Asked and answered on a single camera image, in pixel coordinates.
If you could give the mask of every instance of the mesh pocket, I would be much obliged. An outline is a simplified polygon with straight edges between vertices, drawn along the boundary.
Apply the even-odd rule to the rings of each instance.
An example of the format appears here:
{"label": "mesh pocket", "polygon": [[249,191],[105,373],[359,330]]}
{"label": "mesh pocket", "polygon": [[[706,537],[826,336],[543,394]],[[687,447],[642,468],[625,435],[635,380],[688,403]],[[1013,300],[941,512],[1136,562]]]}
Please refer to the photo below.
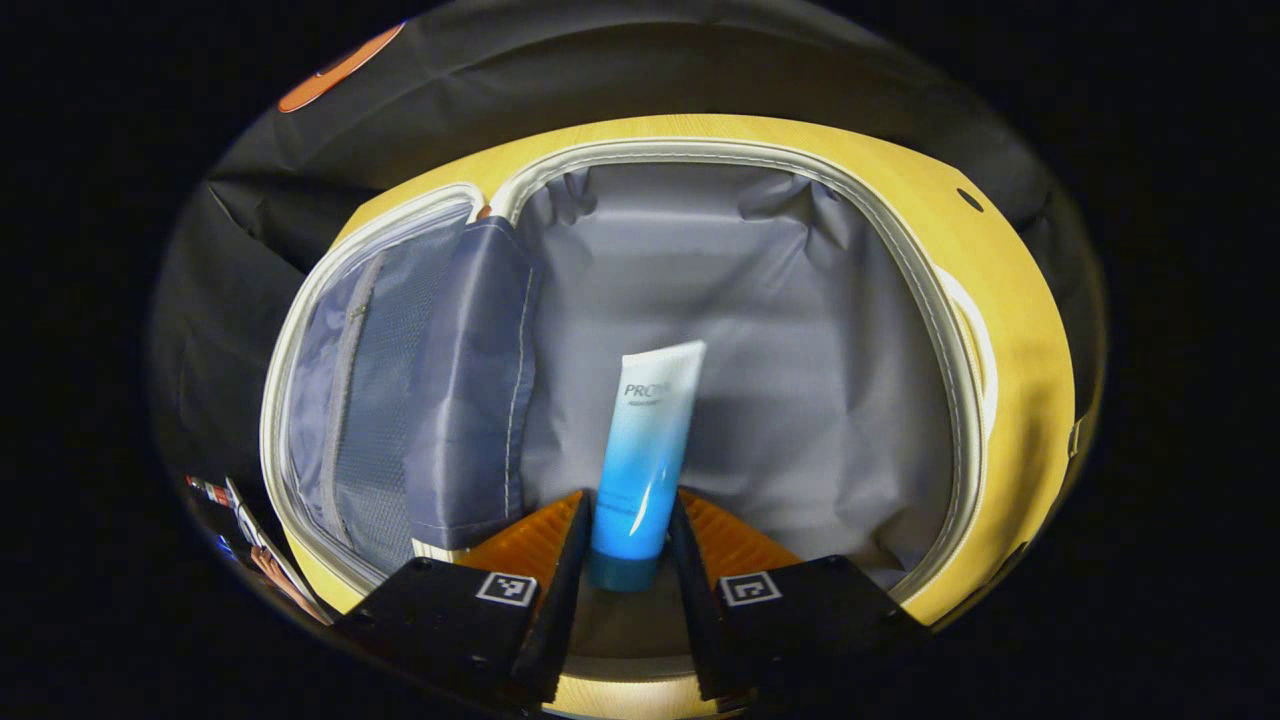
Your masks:
{"label": "mesh pocket", "polygon": [[334,460],[337,510],[353,550],[392,573],[413,556],[404,506],[408,379],[458,233],[383,255],[352,359]]}

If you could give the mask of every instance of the tube cap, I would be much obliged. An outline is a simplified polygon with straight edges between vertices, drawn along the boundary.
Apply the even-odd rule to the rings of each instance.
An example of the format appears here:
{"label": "tube cap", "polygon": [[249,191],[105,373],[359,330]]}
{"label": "tube cap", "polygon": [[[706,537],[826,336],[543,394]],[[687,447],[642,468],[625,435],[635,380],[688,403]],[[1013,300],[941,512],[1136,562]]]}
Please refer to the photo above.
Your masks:
{"label": "tube cap", "polygon": [[613,592],[640,592],[653,585],[658,573],[658,559],[625,560],[591,551],[586,577],[591,584]]}

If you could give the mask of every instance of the orange patch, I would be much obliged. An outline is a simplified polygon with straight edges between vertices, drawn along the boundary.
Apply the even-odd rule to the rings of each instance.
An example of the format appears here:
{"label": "orange patch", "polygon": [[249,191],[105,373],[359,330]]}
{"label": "orange patch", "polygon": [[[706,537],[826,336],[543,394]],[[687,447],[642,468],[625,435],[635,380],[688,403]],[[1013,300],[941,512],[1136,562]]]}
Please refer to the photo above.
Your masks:
{"label": "orange patch", "polygon": [[355,53],[347,55],[344,59],[334,63],[329,68],[320,70],[319,73],[302,81],[301,85],[289,91],[288,95],[280,99],[276,105],[282,113],[292,113],[300,108],[306,108],[316,97],[320,97],[328,92],[333,86],[347,79],[347,76],[358,70],[361,65],[372,59],[374,55],[387,47],[392,40],[399,35],[399,31],[404,27],[401,23],[387,32],[374,37],[369,42],[361,45]]}

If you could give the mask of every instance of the lotion tube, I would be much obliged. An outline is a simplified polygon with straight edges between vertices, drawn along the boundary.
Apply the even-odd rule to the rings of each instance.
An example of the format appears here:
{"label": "lotion tube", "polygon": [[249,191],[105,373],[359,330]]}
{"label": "lotion tube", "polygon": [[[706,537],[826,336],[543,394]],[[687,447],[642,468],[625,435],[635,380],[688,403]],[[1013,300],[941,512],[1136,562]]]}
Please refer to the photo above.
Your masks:
{"label": "lotion tube", "polygon": [[622,356],[591,523],[591,584],[639,592],[653,584],[685,459],[707,343]]}

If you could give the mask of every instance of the hole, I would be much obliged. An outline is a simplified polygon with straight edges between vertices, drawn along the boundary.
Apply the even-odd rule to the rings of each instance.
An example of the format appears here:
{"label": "hole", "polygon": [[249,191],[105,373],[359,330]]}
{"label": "hole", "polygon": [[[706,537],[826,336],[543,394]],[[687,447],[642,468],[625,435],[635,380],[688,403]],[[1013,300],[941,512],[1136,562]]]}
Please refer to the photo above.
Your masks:
{"label": "hole", "polygon": [[972,196],[968,192],[965,192],[963,187],[957,187],[956,192],[959,192],[960,197],[964,197],[964,201],[968,202],[970,206],[973,206],[974,210],[977,210],[979,213],[983,211],[982,204],[979,204],[978,200],[974,199],[974,196]]}

